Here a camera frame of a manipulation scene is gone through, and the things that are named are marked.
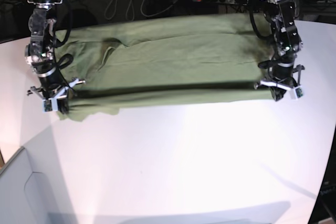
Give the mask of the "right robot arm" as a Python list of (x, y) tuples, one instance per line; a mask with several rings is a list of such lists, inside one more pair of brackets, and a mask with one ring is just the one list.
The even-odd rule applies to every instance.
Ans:
[(25, 49), (25, 60), (32, 68), (40, 81), (40, 87), (31, 87), (27, 95), (36, 94), (43, 102), (44, 112), (69, 112), (69, 93), (74, 87), (84, 84), (84, 80), (73, 78), (67, 81), (61, 70), (73, 62), (71, 54), (56, 58), (55, 50), (68, 41), (73, 23), (73, 14), (69, 15), (69, 26), (63, 40), (56, 36), (55, 6), (65, 3), (68, 9), (71, 5), (68, 0), (27, 0), (34, 5), (34, 10), (28, 21), (30, 42)]

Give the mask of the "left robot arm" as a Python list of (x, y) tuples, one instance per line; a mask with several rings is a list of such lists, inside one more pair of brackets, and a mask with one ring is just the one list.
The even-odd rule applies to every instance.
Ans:
[(255, 89), (268, 87), (275, 101), (281, 100), (286, 93), (293, 100), (298, 100), (303, 97), (300, 79), (305, 67), (295, 65), (297, 54), (303, 46), (295, 24), (295, 4), (291, 0), (260, 1), (265, 2), (264, 17), (270, 24), (271, 34), (260, 34), (253, 10), (249, 11), (250, 22), (257, 37), (271, 43), (274, 54), (258, 64), (259, 69), (266, 70), (266, 75), (255, 83)]

